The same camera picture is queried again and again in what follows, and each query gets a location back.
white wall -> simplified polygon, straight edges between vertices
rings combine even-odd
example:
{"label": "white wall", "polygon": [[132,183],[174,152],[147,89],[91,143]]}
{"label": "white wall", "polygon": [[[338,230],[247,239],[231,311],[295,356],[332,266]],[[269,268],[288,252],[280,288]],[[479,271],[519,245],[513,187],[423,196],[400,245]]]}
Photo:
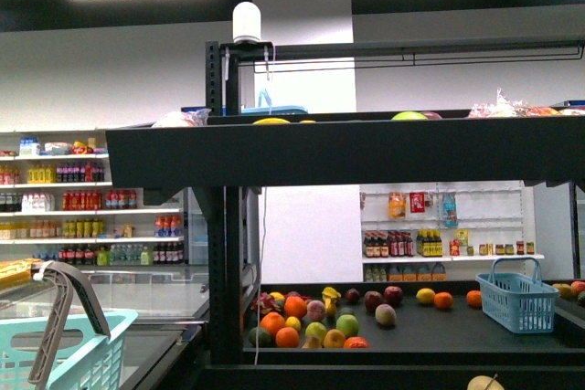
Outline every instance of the white wall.
{"label": "white wall", "polygon": [[0,131],[124,126],[205,104],[205,42],[231,23],[0,33]]}
{"label": "white wall", "polygon": [[[356,42],[583,36],[585,5],[355,16]],[[580,99],[582,61],[477,64],[356,71],[359,111],[468,109],[510,100],[551,105]]]}
{"label": "white wall", "polygon": [[[353,41],[351,0],[253,1],[262,12],[262,39],[274,42],[277,57],[279,45]],[[255,84],[256,92],[265,87],[266,76],[257,75]],[[310,112],[356,110],[353,70],[277,72],[269,91],[274,105],[302,105]],[[269,188],[262,281],[360,281],[358,192],[356,185]]]}

red apple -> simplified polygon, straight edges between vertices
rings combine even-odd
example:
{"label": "red apple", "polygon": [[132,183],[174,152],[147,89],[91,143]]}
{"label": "red apple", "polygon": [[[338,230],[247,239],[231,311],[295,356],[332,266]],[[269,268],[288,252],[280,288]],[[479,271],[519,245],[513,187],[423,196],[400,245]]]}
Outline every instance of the red apple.
{"label": "red apple", "polygon": [[355,305],[359,301],[359,291],[355,288],[346,291],[347,303]]}
{"label": "red apple", "polygon": [[404,298],[401,287],[390,285],[384,290],[384,300],[390,306],[399,306]]}
{"label": "red apple", "polygon": [[377,291],[368,291],[364,296],[364,303],[366,304],[366,311],[373,313],[379,305],[384,303],[384,296]]}

lemon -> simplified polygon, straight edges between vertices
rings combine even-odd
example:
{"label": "lemon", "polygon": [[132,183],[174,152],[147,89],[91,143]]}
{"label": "lemon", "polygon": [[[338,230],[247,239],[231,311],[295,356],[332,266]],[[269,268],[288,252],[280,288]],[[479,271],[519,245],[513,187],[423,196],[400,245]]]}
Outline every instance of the lemon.
{"label": "lemon", "polygon": [[271,292],[269,295],[272,296],[273,299],[275,300],[284,300],[284,296],[280,293],[280,292]]}
{"label": "lemon", "polygon": [[417,292],[417,300],[423,305],[432,305],[435,300],[435,291],[423,288]]}
{"label": "lemon", "polygon": [[301,331],[301,321],[296,317],[289,317],[288,319],[286,319],[284,325],[287,328],[294,328],[297,332]]}

electrical cable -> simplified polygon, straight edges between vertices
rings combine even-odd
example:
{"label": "electrical cable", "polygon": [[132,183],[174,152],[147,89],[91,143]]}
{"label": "electrical cable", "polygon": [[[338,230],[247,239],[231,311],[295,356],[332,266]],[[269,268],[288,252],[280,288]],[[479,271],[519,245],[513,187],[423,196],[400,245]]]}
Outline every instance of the electrical cable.
{"label": "electrical cable", "polygon": [[254,355],[254,365],[258,365],[258,355],[260,353],[259,339],[260,339],[260,296],[262,285],[262,261],[264,260],[264,243],[266,242],[266,199],[268,198],[268,187],[264,188],[264,215],[262,217],[262,241],[260,245],[260,260],[258,262],[260,269],[258,270],[258,296],[256,299],[257,321],[256,321],[256,353]]}

banana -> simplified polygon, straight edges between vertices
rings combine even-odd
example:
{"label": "banana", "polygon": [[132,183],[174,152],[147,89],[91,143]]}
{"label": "banana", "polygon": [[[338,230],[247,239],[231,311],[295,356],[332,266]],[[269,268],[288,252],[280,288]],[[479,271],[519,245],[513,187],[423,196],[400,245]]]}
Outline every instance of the banana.
{"label": "banana", "polygon": [[264,118],[258,121],[255,121],[253,125],[271,125],[276,123],[290,123],[286,119],[282,118]]}

